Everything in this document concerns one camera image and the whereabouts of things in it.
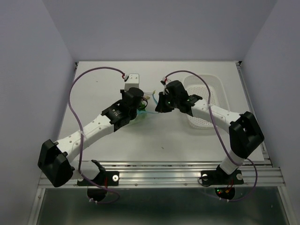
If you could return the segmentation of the clear zip top bag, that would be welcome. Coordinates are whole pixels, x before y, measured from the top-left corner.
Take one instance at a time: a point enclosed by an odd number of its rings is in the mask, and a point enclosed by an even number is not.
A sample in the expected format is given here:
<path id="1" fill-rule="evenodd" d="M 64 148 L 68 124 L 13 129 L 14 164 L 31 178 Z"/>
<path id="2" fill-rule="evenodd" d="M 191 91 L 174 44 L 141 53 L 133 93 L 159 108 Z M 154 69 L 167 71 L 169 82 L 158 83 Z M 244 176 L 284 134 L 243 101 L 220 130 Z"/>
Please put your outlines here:
<path id="1" fill-rule="evenodd" d="M 149 117 L 152 117 L 155 114 L 158 114 L 158 112 L 155 111 L 155 108 L 158 103 L 158 98 L 156 97 L 156 93 L 153 94 L 153 91 L 150 92 L 144 92 L 143 98 L 141 102 L 147 103 L 146 107 L 146 113 L 136 116 L 134 120 L 132 120 L 132 123 L 138 123 L 141 122 Z"/>

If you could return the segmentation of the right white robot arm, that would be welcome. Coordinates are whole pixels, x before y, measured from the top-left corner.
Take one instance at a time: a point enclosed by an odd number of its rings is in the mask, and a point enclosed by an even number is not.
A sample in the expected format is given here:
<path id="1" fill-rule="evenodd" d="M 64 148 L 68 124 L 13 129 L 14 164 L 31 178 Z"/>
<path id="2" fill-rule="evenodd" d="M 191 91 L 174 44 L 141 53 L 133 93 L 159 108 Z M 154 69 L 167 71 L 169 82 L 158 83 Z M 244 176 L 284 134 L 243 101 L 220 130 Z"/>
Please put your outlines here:
<path id="1" fill-rule="evenodd" d="M 183 84 L 176 80 L 161 82 L 164 90 L 159 93 L 155 111 L 169 113 L 178 109 L 181 113 L 210 122 L 215 132 L 224 130 L 230 139 L 230 149 L 225 149 L 226 157 L 215 170 L 204 171 L 199 179 L 201 185 L 225 185 L 237 181 L 235 172 L 244 161 L 264 141 L 264 135 L 255 116 L 246 111 L 237 113 L 211 105 L 198 95 L 189 95 Z"/>

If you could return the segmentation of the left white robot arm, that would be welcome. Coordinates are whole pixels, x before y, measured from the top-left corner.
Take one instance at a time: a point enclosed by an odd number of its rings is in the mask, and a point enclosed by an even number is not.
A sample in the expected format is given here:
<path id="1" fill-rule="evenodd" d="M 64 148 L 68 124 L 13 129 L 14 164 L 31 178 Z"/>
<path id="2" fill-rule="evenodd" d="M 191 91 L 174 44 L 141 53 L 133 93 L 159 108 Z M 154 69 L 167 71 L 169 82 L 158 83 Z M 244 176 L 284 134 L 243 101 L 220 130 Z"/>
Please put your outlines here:
<path id="1" fill-rule="evenodd" d="M 66 184 L 70 179 L 80 177 L 89 179 L 98 185 L 104 181 L 104 168 L 96 160 L 87 163 L 73 160 L 83 156 L 83 150 L 90 147 L 100 138 L 112 134 L 127 125 L 137 116 L 137 109 L 144 93 L 139 88 L 132 87 L 122 92 L 122 98 L 103 110 L 92 122 L 73 134 L 55 142 L 46 140 L 38 159 L 38 167 L 54 187 Z"/>

